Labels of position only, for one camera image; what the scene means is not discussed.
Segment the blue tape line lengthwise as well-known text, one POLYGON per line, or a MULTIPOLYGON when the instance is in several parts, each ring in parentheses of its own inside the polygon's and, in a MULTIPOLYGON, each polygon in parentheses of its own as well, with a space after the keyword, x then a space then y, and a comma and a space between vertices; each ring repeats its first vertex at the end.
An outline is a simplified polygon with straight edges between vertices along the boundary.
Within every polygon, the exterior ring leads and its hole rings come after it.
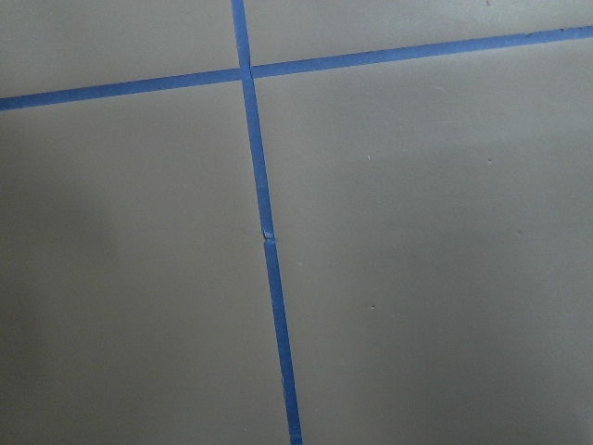
POLYGON ((259 118, 259 104, 251 65, 245 3, 242 1, 232 1, 231 9, 245 104, 246 126, 259 208, 260 231, 263 237, 263 248, 271 294, 271 311, 282 379, 288 437, 291 444, 301 444, 303 442, 303 436, 284 304, 284 290, 272 217, 270 188, 259 118))

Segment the blue tape line crosswise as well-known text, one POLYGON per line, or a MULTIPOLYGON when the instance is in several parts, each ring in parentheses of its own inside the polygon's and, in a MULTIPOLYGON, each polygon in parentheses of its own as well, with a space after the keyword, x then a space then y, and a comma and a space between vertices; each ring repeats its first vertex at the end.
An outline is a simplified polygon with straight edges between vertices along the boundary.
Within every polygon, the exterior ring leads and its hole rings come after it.
MULTIPOLYGON (((254 78, 260 79, 320 70, 334 70, 354 66, 396 62, 416 58, 438 57, 473 51, 486 51, 506 47, 542 45, 561 41, 589 39, 591 37, 591 26, 541 32, 516 33, 443 43, 420 44, 400 48, 389 48, 328 57, 314 57, 283 62, 273 62, 253 66, 251 68, 251 73, 254 78)), ((109 83, 37 94, 3 97, 1 99, 1 109, 3 111, 9 111, 22 108, 36 108, 122 95, 137 95, 186 87, 239 82, 240 80, 241 70, 239 68, 204 71, 123 83, 109 83)))

